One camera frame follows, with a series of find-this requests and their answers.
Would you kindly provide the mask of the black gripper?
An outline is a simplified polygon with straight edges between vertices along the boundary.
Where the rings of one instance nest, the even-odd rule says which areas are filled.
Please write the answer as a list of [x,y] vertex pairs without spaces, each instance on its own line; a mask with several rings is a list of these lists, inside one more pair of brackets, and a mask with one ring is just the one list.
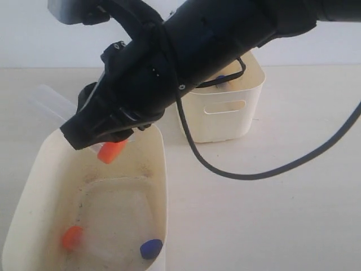
[[104,73],[78,96],[76,113],[60,128],[76,150],[120,142],[147,129],[202,80],[196,70],[199,41],[133,40],[102,54]]

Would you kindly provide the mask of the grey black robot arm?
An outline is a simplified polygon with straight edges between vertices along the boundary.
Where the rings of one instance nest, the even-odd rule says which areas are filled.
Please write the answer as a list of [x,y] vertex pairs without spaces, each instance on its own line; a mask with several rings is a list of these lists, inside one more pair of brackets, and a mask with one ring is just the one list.
[[360,21],[359,1],[186,1],[163,19],[143,1],[91,1],[86,24],[114,18],[131,37],[102,54],[104,73],[78,97],[60,130],[76,150],[119,142],[159,120],[183,96],[255,47]]

